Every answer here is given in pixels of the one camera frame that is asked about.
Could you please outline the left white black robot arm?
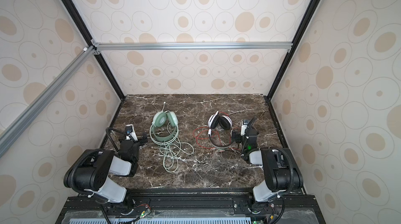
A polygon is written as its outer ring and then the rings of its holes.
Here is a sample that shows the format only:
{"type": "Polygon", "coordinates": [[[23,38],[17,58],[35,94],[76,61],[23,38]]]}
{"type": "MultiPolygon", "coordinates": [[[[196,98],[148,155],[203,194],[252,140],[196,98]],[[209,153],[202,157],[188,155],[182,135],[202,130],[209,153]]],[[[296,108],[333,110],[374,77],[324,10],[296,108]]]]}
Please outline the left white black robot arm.
{"type": "Polygon", "coordinates": [[[138,170],[140,147],[148,143],[148,134],[137,136],[132,124],[124,131],[108,127],[107,138],[114,150],[87,149],[64,176],[64,186],[88,197],[97,195],[108,203],[122,203],[127,189],[109,178],[133,177],[138,170]]]}

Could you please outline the mint green wired headphones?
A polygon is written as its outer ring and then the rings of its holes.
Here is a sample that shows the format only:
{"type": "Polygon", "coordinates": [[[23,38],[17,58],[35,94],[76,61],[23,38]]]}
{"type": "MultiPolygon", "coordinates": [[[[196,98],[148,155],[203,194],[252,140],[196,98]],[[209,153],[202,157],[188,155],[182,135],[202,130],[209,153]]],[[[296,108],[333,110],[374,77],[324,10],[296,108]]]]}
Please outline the mint green wired headphones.
{"type": "Polygon", "coordinates": [[[166,103],[158,111],[149,128],[150,140],[159,150],[162,166],[168,173],[175,173],[179,168],[181,155],[193,155],[194,147],[188,142],[180,141],[179,121],[173,111],[165,110],[166,103]]]}

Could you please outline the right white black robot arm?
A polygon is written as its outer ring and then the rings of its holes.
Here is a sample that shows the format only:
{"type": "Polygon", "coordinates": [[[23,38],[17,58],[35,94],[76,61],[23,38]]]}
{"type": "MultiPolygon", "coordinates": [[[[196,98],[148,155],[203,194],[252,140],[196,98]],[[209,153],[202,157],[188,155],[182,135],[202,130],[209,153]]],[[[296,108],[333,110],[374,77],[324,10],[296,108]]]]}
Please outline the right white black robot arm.
{"type": "Polygon", "coordinates": [[[293,190],[303,187],[303,177],[289,148],[257,147],[259,132],[247,126],[241,131],[232,131],[231,138],[242,145],[241,158],[254,165],[260,165],[264,180],[253,188],[257,202],[272,202],[293,190]]]}

